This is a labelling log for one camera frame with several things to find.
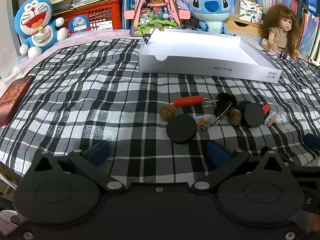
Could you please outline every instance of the black wheel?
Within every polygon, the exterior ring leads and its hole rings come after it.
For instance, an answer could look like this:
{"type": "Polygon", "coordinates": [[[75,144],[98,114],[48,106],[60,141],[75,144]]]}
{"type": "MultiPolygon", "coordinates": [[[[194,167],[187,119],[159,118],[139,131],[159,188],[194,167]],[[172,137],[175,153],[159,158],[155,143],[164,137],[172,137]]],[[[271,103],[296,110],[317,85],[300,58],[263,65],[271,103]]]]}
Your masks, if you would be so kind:
{"type": "Polygon", "coordinates": [[[185,20],[183,23],[183,28],[187,30],[200,29],[199,20],[194,17],[190,17],[190,19],[185,20]]]}

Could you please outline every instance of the brown hair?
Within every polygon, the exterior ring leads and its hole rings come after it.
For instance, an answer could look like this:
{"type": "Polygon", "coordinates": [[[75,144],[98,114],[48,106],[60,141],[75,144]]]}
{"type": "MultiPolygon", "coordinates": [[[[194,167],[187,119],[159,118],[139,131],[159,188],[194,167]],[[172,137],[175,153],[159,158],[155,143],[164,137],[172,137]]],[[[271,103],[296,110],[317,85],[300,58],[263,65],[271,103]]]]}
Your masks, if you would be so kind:
{"type": "Polygon", "coordinates": [[[294,55],[295,41],[298,38],[300,29],[299,29],[299,23],[297,22],[294,12],[291,9],[289,9],[287,6],[282,4],[276,4],[267,11],[265,19],[263,21],[263,26],[262,26],[262,38],[268,39],[269,28],[277,27],[282,18],[287,18],[292,20],[291,30],[288,31],[288,36],[287,36],[287,39],[288,39],[287,46],[285,47],[284,50],[290,55],[294,55]]]}

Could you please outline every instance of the plaid tablecloth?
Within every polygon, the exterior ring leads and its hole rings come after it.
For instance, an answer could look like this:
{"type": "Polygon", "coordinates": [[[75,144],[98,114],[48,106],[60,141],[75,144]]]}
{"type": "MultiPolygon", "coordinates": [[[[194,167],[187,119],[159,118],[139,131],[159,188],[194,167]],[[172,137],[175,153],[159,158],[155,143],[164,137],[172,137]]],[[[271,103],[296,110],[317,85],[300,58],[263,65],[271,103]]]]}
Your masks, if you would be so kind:
{"type": "MultiPolygon", "coordinates": [[[[38,64],[14,119],[0,128],[0,160],[23,175],[37,152],[65,155],[106,139],[111,155],[101,169],[129,184],[194,182],[213,169],[205,155],[209,139],[252,153],[268,145],[298,165],[319,156],[302,141],[307,132],[320,135],[320,78],[307,64],[273,56],[283,69],[278,84],[139,73],[140,45],[130,39],[95,41],[61,49],[38,64]],[[172,143],[159,116],[162,105],[194,95],[215,99],[219,92],[234,94],[238,102],[269,103],[275,111],[284,110],[290,126],[233,127],[223,120],[200,130],[187,144],[172,143]]],[[[178,113],[207,112],[198,105],[179,108],[178,113]]]]}

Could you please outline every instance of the wooden drawer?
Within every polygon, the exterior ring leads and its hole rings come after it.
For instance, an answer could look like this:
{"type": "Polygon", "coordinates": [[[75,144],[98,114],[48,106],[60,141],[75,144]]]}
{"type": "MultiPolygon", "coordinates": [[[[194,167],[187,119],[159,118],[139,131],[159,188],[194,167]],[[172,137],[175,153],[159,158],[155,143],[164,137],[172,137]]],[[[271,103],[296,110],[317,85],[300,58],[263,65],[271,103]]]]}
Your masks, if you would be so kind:
{"type": "Polygon", "coordinates": [[[227,33],[243,32],[243,33],[254,34],[257,36],[262,35],[262,25],[247,22],[244,20],[239,20],[233,17],[229,17],[225,21],[225,24],[227,26],[227,33]]]}

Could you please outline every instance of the screw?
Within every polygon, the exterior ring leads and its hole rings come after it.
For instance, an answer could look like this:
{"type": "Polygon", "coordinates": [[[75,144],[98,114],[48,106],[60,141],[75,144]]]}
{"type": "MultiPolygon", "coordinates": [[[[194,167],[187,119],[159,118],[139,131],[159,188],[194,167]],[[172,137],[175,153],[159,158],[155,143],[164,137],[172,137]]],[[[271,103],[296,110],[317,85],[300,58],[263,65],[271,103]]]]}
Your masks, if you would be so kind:
{"type": "Polygon", "coordinates": [[[33,234],[31,232],[24,232],[22,236],[25,240],[32,240],[33,239],[33,234]]]}
{"type": "Polygon", "coordinates": [[[122,187],[122,183],[119,181],[110,181],[107,184],[109,189],[120,189],[122,187]]]}
{"type": "Polygon", "coordinates": [[[194,186],[196,189],[204,190],[204,189],[208,189],[210,187],[210,184],[205,181],[198,181],[194,184],[194,186]]]}
{"type": "Polygon", "coordinates": [[[285,235],[285,240],[293,240],[296,237],[296,234],[294,232],[288,232],[285,235]]]}

